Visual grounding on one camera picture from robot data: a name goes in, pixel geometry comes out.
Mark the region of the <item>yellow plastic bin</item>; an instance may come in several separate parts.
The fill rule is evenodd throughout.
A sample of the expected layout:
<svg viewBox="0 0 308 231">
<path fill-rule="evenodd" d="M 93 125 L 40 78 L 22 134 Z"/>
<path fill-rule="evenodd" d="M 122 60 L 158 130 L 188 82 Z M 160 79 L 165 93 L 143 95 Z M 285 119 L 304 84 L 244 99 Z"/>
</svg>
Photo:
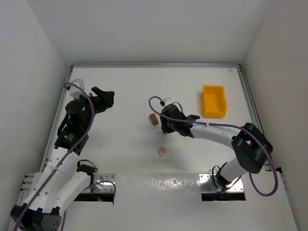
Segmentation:
<svg viewBox="0 0 308 231">
<path fill-rule="evenodd" d="M 227 101 L 223 86 L 203 85 L 201 99 L 203 117 L 225 117 L 227 112 Z"/>
</svg>

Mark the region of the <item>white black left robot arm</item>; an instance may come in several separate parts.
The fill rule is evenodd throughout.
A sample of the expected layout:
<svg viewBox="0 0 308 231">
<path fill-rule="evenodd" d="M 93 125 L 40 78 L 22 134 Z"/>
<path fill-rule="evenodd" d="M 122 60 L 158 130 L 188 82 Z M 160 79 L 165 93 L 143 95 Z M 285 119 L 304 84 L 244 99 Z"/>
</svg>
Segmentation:
<svg viewBox="0 0 308 231">
<path fill-rule="evenodd" d="M 73 100 L 65 106 L 66 114 L 48 163 L 33 191 L 10 212 L 15 231 L 62 230 L 67 209 L 93 184 L 97 168 L 80 164 L 79 156 L 94 117 L 113 106 L 115 93 L 93 87 L 87 94 L 73 83 L 67 83 L 66 88 Z"/>
</svg>

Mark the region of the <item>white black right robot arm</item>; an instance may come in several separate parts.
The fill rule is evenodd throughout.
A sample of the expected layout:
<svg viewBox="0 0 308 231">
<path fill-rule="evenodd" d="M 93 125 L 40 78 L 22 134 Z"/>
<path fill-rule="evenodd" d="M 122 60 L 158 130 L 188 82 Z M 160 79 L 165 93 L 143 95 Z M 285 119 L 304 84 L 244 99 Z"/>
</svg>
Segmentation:
<svg viewBox="0 0 308 231">
<path fill-rule="evenodd" d="M 216 188 L 225 189 L 233 180 L 246 173 L 257 174 L 267 157 L 263 150 L 271 154 L 273 147 L 260 130 L 252 123 L 240 128 L 212 126 L 210 122 L 196 115 L 185 116 L 181 107 L 168 98 L 160 103 L 161 129 L 164 134 L 177 132 L 183 137 L 206 139 L 231 148 L 235 158 L 223 164 L 212 182 Z"/>
</svg>

